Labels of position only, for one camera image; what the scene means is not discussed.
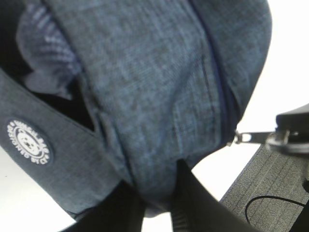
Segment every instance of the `zipper pull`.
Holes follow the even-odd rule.
[[[239,133],[238,131],[235,132],[235,139],[233,142],[228,143],[228,145],[235,144],[266,144],[266,140],[269,136],[271,136],[274,131],[272,132],[246,132],[246,133]]]

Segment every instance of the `circular logo patch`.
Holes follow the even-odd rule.
[[[12,144],[21,155],[40,165],[51,162],[50,149],[44,139],[31,126],[19,120],[12,120],[7,129]]]

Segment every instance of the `denim-textured fabric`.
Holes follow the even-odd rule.
[[[42,4],[29,4],[20,18],[17,44],[33,73],[22,82],[34,92],[73,98],[68,85],[82,67],[53,16]]]
[[[215,15],[205,17],[210,31],[190,1],[46,3],[85,68],[102,152],[146,201],[168,209],[176,160],[193,168],[221,143],[217,68],[244,111],[269,45],[266,1],[196,1],[202,15]]]
[[[19,23],[18,18],[25,10],[25,5],[22,1],[0,1],[0,22],[1,30],[6,31],[11,36],[14,36]]]
[[[93,132],[37,99],[2,70],[0,93],[1,147],[72,216],[98,205],[120,183]],[[54,156],[51,165],[32,163],[12,145],[7,132],[12,119],[25,121],[44,136]]]

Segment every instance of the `blue backpack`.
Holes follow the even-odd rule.
[[[138,230],[182,215],[190,170],[234,139],[271,15],[266,0],[2,0],[0,30],[0,145],[77,221],[114,225],[123,199]]]

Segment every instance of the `white background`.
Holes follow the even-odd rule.
[[[269,0],[273,38],[267,62],[240,132],[271,131],[275,116],[309,103],[309,3]],[[193,172],[221,199],[258,145],[233,145],[200,162]],[[0,148],[0,231],[57,232],[73,220]],[[169,214],[145,219],[143,232],[172,231]]]

